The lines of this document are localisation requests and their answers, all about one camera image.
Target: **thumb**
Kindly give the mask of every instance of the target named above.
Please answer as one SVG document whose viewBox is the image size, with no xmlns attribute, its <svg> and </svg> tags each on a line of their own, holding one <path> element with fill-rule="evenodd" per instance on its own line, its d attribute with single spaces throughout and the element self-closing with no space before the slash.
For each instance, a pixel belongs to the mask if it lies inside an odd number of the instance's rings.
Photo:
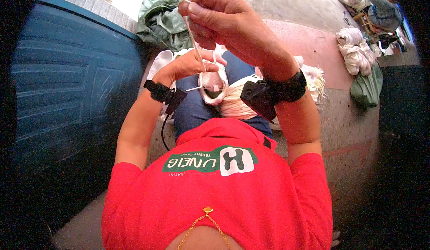
<svg viewBox="0 0 430 250">
<path fill-rule="evenodd" d="M 229 28 L 227 24 L 229 24 L 231 14 L 202 8 L 196 2 L 188 5 L 188 15 L 193 22 L 216 32 Z"/>
<path fill-rule="evenodd" d="M 218 70 L 219 70 L 219 67 L 216 64 L 211 64 L 211 63 L 207 63 L 207 62 L 203 63 L 203 64 L 205 65 L 207 72 L 215 73 L 215 72 L 218 72 Z"/>
</svg>

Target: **wrist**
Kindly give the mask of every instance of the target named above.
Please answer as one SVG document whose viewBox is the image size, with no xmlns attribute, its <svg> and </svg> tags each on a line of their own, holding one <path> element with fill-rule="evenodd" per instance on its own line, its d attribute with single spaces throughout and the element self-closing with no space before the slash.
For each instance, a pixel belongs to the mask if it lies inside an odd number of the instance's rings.
<svg viewBox="0 0 430 250">
<path fill-rule="evenodd" d="M 260 69 L 265 80 L 274 81 L 287 81 L 300 71 L 293 55 L 281 43 L 272 46 L 271 53 Z"/>
<path fill-rule="evenodd" d="M 170 87 L 174 83 L 175 79 L 169 74 L 166 69 L 161 68 L 152 78 L 152 81 L 154 81 L 155 83 L 161 83 L 166 87 Z"/>
</svg>

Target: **gold necklace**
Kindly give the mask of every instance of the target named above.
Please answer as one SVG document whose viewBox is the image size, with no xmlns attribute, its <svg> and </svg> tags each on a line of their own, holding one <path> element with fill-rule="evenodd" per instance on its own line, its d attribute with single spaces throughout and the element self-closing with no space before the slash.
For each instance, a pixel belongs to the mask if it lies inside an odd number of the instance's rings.
<svg viewBox="0 0 430 250">
<path fill-rule="evenodd" d="M 197 218 L 197 219 L 196 219 L 196 221 L 194 221 L 194 223 L 191 225 L 191 227 L 189 228 L 189 230 L 186 232 L 186 234 L 185 234 L 184 238 L 182 239 L 181 243 L 179 244 L 179 246 L 178 246 L 178 250 L 182 247 L 182 245 L 183 245 L 183 244 L 184 244 L 184 242 L 185 242 L 185 239 L 186 239 L 186 238 L 187 238 L 187 236 L 190 234 L 191 230 L 194 228 L 194 226 L 196 225 L 196 223 L 197 223 L 197 222 L 199 222 L 200 220 L 202 220 L 202 219 L 203 219 L 203 218 L 205 218 L 205 217 L 209 218 L 209 219 L 212 221 L 212 223 L 214 223 L 214 224 L 215 224 L 215 226 L 217 227 L 217 229 L 218 229 L 219 233 L 221 233 L 222 237 L 224 238 L 224 241 L 225 241 L 225 243 L 227 244 L 227 247 L 229 248 L 229 250 L 231 250 L 231 246 L 230 246 L 230 244 L 228 243 L 227 238 L 225 237 L 225 234 L 221 231 L 220 227 L 219 227 L 219 226 L 218 226 L 218 224 L 215 222 L 215 220 L 213 220 L 213 219 L 212 219 L 212 217 L 210 217 L 210 215 L 209 215 L 209 213 L 210 213 L 210 212 L 212 212 L 212 211 L 213 211 L 213 209 L 212 209 L 211 207 L 207 206 L 207 207 L 203 208 L 202 210 L 203 210 L 203 212 L 205 212 L 205 215 L 204 215 L 204 216 L 201 216 L 201 217 L 199 217 L 199 218 Z"/>
</svg>

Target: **black cable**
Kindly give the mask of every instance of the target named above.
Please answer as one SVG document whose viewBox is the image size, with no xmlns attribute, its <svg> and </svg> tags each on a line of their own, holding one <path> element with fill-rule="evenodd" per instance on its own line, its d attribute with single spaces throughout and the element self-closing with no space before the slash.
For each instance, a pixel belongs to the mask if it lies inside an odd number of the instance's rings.
<svg viewBox="0 0 430 250">
<path fill-rule="evenodd" d="M 167 114 L 166 118 L 164 119 L 163 126 L 161 127 L 161 140 L 163 141 L 163 144 L 166 147 L 167 151 L 170 151 L 170 149 L 167 147 L 166 143 L 164 142 L 163 132 L 164 132 L 164 126 L 165 126 L 165 124 L 166 124 L 167 119 L 169 118 L 169 116 L 170 116 L 170 114 Z"/>
<path fill-rule="evenodd" d="M 344 11 L 344 22 L 345 22 L 346 24 L 348 24 L 348 25 L 352 25 L 352 23 L 351 23 L 351 22 L 349 21 L 349 19 L 347 18 L 347 16 L 346 16 L 345 12 L 347 12 L 347 11 Z"/>
</svg>

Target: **floor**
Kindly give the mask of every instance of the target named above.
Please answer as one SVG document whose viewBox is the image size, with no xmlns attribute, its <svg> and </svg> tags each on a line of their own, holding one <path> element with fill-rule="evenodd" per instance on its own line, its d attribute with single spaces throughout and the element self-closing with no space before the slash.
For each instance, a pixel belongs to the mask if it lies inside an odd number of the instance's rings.
<svg viewBox="0 0 430 250">
<path fill-rule="evenodd" d="M 142 0 L 106 1 L 137 20 Z M 294 55 L 302 55 L 305 64 L 320 66 L 326 72 L 327 99 L 318 105 L 321 141 L 333 202 L 334 229 L 342 231 L 360 207 L 363 189 L 377 161 L 379 120 L 379 107 L 363 110 L 350 98 L 353 77 L 345 69 L 334 36 L 341 27 L 346 27 L 345 8 L 338 0 L 246 1 Z M 150 161 L 166 152 L 160 129 L 159 122 L 151 140 Z M 172 130 L 167 125 L 165 137 L 170 147 L 174 145 Z M 286 156 L 284 136 L 281 132 L 275 132 L 274 136 L 277 152 Z M 102 195 L 55 234 L 54 242 L 59 249 L 102 249 L 99 226 L 103 199 Z"/>
</svg>

